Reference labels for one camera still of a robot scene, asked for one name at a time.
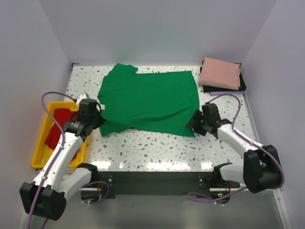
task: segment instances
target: red cloth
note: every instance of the red cloth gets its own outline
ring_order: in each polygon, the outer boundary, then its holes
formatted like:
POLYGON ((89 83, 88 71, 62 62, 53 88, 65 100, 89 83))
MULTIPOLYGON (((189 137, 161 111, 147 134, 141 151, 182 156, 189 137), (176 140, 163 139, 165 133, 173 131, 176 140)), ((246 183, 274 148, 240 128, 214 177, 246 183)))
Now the red cloth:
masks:
MULTIPOLYGON (((55 109, 54 118, 61 125, 61 127, 63 127, 65 122, 70 120, 73 113, 75 113, 75 111, 71 111, 67 108, 55 109)), ((57 125, 54 124, 44 143, 47 144, 50 149, 54 150, 56 148, 56 145, 59 141, 60 136, 61 136, 61 131, 59 130, 57 125)))

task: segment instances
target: yellow bin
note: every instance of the yellow bin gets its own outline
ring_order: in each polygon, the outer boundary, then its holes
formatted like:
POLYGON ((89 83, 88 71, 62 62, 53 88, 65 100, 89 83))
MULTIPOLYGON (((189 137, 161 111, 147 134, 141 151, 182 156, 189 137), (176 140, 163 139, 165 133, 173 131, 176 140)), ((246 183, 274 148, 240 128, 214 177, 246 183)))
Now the yellow bin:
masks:
MULTIPOLYGON (((71 111, 78 110, 75 102, 60 101, 60 102, 51 102, 49 104, 48 111, 52 115, 54 115, 55 109, 58 108, 68 108, 71 111)), ((53 120, 46 114, 43 120, 42 128, 40 130, 38 142, 31 162, 31 166, 33 168, 43 168, 54 151, 44 143, 53 125, 54 125, 53 120)), ((80 149, 77 151, 76 158, 71 161, 71 163, 69 164, 69 168, 76 168, 80 163, 84 162, 87 142, 88 142, 88 138, 85 140, 85 142, 82 144, 80 149)))

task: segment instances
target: table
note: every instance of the table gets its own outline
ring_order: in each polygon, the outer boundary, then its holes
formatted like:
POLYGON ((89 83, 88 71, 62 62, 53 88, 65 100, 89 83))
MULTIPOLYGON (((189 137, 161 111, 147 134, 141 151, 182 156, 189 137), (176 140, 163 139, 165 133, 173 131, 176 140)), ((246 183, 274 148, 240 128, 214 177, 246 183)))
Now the table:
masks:
MULTIPOLYGON (((192 71, 197 83, 200 105, 213 97, 203 93, 198 84, 199 66, 137 66, 137 73, 163 73, 192 71)), ((97 100, 103 78, 113 66, 74 66, 67 95, 76 97, 87 92, 97 100)), ((236 127, 254 139, 249 114, 243 95, 237 95, 242 102, 236 127)), ((233 97, 223 96, 214 101, 221 118, 232 121, 237 110, 233 97)), ((214 136, 197 135, 182 137, 166 133, 154 133, 129 129, 102 137, 99 129, 91 134, 86 153, 86 163, 96 165, 100 171, 212 171, 214 165, 232 162, 243 163, 241 157, 225 142, 214 136)))

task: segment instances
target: folded pink towel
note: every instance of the folded pink towel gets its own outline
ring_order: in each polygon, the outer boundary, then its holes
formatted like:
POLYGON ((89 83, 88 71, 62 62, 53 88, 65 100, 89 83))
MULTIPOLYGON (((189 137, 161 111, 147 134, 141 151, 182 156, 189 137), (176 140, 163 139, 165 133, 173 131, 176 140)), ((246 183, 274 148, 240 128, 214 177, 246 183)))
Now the folded pink towel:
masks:
POLYGON ((239 65, 238 63, 206 57, 203 62, 199 83, 206 86, 238 90, 240 88, 239 65))

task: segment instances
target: wrinkled green fabric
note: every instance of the wrinkled green fabric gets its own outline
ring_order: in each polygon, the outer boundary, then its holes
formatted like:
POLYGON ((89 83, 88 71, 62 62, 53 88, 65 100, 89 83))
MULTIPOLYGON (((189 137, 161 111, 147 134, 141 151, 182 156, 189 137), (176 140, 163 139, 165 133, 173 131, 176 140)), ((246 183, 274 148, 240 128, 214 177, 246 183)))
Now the wrinkled green fabric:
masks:
POLYGON ((137 74, 138 68, 117 64, 104 77, 98 93, 105 105, 102 136, 136 128, 181 136, 194 136, 185 126, 199 98, 192 72, 137 74))

